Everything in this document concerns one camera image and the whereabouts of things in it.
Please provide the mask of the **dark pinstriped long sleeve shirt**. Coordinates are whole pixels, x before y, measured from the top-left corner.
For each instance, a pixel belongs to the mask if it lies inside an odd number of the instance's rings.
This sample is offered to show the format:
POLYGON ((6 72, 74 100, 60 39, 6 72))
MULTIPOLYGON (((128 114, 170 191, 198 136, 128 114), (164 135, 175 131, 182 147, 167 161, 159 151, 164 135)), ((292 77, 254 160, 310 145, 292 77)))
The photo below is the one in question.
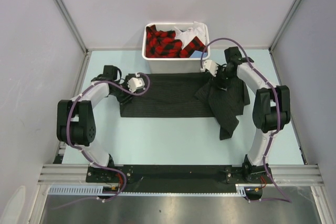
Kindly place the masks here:
POLYGON ((142 96, 132 96, 120 105, 124 118, 215 118, 220 126, 219 139, 233 136, 250 104, 244 81, 234 77, 220 89, 210 74, 149 74, 150 87, 142 96))

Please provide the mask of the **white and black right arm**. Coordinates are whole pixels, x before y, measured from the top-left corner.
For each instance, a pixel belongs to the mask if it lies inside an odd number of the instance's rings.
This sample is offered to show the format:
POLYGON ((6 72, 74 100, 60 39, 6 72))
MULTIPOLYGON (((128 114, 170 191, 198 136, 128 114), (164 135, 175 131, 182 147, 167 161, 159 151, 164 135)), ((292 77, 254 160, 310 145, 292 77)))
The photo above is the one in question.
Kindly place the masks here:
POLYGON ((223 87, 237 77, 255 95, 252 117, 256 133, 240 173, 244 181, 258 183, 270 173, 268 154, 275 136, 290 122, 290 91, 287 86, 272 84, 251 58, 241 55, 238 47, 229 47, 224 53, 225 64, 219 65, 208 59, 203 63, 202 70, 209 71, 223 87))

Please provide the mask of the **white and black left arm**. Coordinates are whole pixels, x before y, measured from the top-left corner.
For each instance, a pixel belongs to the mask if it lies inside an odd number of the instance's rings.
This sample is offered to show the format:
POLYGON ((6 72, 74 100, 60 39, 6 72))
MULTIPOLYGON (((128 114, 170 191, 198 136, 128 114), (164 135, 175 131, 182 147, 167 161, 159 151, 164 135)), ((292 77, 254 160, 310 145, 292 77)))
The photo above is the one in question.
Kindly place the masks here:
POLYGON ((87 90, 57 105, 57 139, 78 150, 92 167, 99 168, 98 176, 105 182, 115 178, 116 169, 111 155, 96 140, 97 130, 93 109, 113 95, 123 104, 131 99, 144 81, 139 75, 123 80, 121 70, 113 65, 91 80, 87 90))

